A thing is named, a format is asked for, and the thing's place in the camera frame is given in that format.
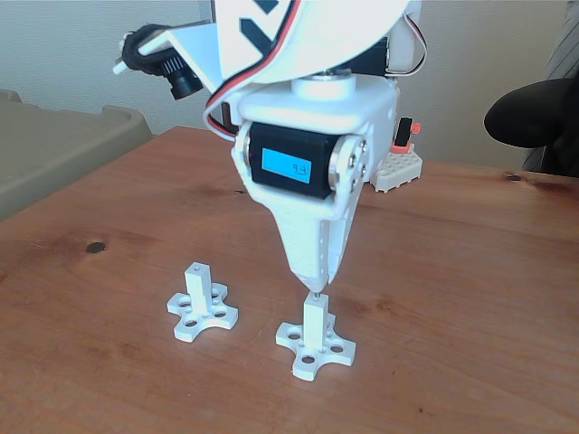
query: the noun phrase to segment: white peg stand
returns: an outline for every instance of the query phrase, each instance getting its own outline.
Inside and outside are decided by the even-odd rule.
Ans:
[[[377,192],[386,193],[420,178],[421,173],[422,159],[414,152],[414,145],[410,145],[407,154],[388,152],[380,162],[378,170],[370,177],[370,182]]]
[[[327,295],[315,297],[310,292],[304,302],[304,325],[280,325],[275,342],[295,353],[292,372],[296,377],[312,382],[326,363],[352,365],[356,344],[336,335],[335,322],[336,316],[327,312]]]
[[[175,338],[193,342],[205,328],[231,330],[237,322],[237,309],[224,304],[227,287],[212,283],[209,266],[194,262],[185,271],[187,294],[177,292],[166,304],[172,314],[181,316],[175,326]]]

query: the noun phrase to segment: hole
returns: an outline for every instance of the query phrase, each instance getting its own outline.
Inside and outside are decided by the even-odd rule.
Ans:
[[[94,241],[87,244],[86,252],[87,253],[101,253],[103,250],[107,248],[107,244],[102,241]]]
[[[506,174],[505,177],[509,180],[509,181],[520,181],[521,177],[517,174]]]

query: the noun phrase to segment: white cable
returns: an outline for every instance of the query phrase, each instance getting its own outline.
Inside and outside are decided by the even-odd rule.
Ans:
[[[410,30],[413,31],[414,36],[422,46],[423,55],[420,61],[416,64],[416,66],[414,66],[409,71],[407,72],[386,71],[386,77],[412,77],[414,74],[418,73],[426,63],[426,56],[428,55],[428,47],[426,45],[424,37],[419,32],[418,26],[410,19],[407,13],[404,13],[404,20],[408,24],[408,27],[410,27]]]

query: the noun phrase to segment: wooden table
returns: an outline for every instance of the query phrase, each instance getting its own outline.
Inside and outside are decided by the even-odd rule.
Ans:
[[[229,152],[176,128],[0,223],[0,431],[579,432],[577,182],[365,186],[327,290],[356,360],[303,382],[274,335],[307,291]],[[186,344],[166,302],[195,260],[240,319]]]

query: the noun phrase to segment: gray wall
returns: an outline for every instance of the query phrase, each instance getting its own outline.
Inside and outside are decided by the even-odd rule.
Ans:
[[[421,156],[519,165],[520,152],[490,139],[482,119],[502,94],[541,78],[564,9],[557,1],[424,2],[429,60],[419,75],[401,80],[401,114],[423,123]],[[48,109],[132,107],[157,133],[176,124],[201,127],[205,92],[174,102],[163,80],[117,77],[110,69],[125,31],[209,13],[208,2],[193,1],[0,0],[0,88]]]
[[[541,80],[565,19],[562,1],[425,1],[424,69],[400,80],[401,114],[423,123],[420,156],[519,168],[522,151],[490,138],[490,106]]]

